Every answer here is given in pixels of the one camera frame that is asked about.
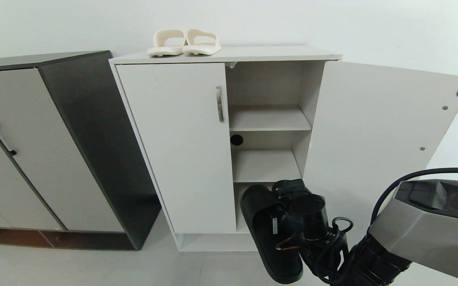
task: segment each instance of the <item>white shoe cabinet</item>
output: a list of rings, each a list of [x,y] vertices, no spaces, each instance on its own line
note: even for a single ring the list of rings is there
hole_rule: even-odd
[[[340,59],[268,46],[109,60],[180,251],[255,251],[239,208],[251,184],[303,178],[340,210],[425,168],[458,76]]]

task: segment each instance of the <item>cabinet compartment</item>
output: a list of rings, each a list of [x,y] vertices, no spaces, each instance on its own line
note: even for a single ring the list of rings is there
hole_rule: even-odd
[[[310,131],[231,132],[233,181],[275,182],[301,178],[310,137]]]
[[[248,230],[247,223],[243,218],[243,213],[241,212],[240,207],[240,200],[243,196],[245,190],[247,190],[250,186],[253,185],[264,185],[269,190],[273,186],[275,182],[260,182],[260,183],[234,183],[234,201],[235,201],[235,208],[236,208],[236,232],[242,234],[249,234],[250,231]]]
[[[303,66],[302,61],[281,61],[226,67],[229,106],[298,105]]]
[[[229,108],[231,131],[311,130],[297,105],[236,105]]]
[[[38,230],[0,228],[0,244],[52,248]]]
[[[125,233],[41,232],[54,248],[134,250]]]

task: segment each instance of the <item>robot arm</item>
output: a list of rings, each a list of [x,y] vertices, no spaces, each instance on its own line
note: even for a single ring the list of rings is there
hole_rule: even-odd
[[[458,278],[458,181],[400,183],[369,234],[398,257]]]
[[[279,218],[273,233],[253,231],[258,221],[246,213],[249,207],[245,205],[251,199],[244,198],[256,195],[255,189],[243,196],[242,211],[268,273],[283,284],[301,278],[295,274],[285,279],[288,274],[280,273],[285,266],[298,264],[298,256],[314,275],[333,286],[389,285],[412,262],[458,278],[458,181],[408,181],[447,172],[458,172],[458,168],[415,172],[390,185],[378,200],[367,235],[351,251],[345,234],[352,222],[349,228],[340,230],[337,221],[350,220],[338,217],[329,227],[324,198],[307,190],[302,180],[279,181],[273,186],[271,193],[276,201],[271,217]],[[392,192],[391,200],[378,215]],[[275,248],[266,247],[263,241],[273,241]]]

